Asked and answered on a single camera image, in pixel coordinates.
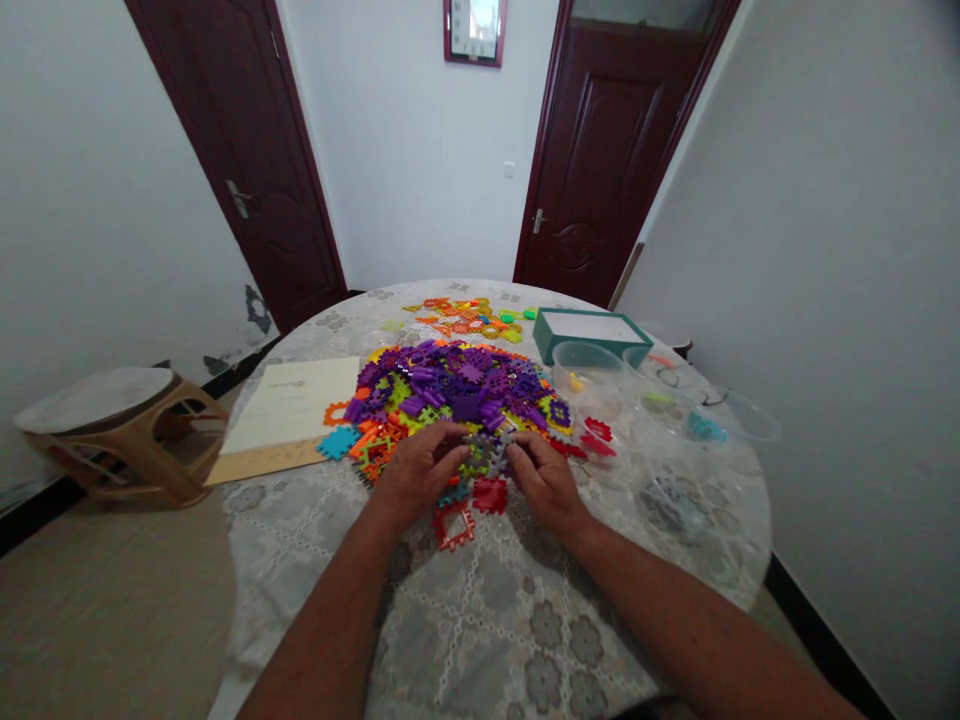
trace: paper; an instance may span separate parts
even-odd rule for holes
[[[324,413],[356,392],[359,365],[352,357],[268,366],[220,454],[329,435]]]
[[[637,335],[623,318],[613,315],[605,317],[602,315],[552,313],[546,308],[541,312],[554,335],[581,337],[588,340],[643,341],[643,338]]]

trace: wooden door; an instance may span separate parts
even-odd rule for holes
[[[555,95],[549,111],[545,100],[514,280],[605,307],[711,36],[577,17],[576,8],[565,31],[558,22]]]
[[[273,0],[126,2],[277,326],[342,300]]]

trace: wooden stool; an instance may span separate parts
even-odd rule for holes
[[[195,408],[205,406],[203,414]],[[203,481],[223,445],[219,432],[188,464],[165,444],[194,432],[195,420],[228,415],[193,383],[165,368],[118,368],[93,375],[27,408],[13,419],[31,446],[50,457],[101,501],[159,497],[174,508],[203,500]],[[88,457],[89,452],[106,455]],[[116,474],[117,461],[143,484]]]

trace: white wall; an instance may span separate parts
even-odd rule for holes
[[[558,0],[509,4],[501,70],[444,62],[439,0],[278,5],[347,285],[509,280]]]
[[[235,362],[256,286],[121,0],[0,7],[0,415],[82,377]],[[276,334],[271,328],[269,337]],[[47,471],[9,422],[0,507]]]
[[[960,17],[756,3],[617,310],[783,423],[775,548],[901,718],[960,715]]]

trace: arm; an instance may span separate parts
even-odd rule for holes
[[[695,577],[596,520],[567,461],[534,433],[507,452],[530,510],[590,573],[697,717],[860,718],[824,680]]]
[[[400,536],[433,507],[469,453],[469,431],[435,423],[397,446],[360,517],[320,576],[238,720],[360,718],[373,624]]]

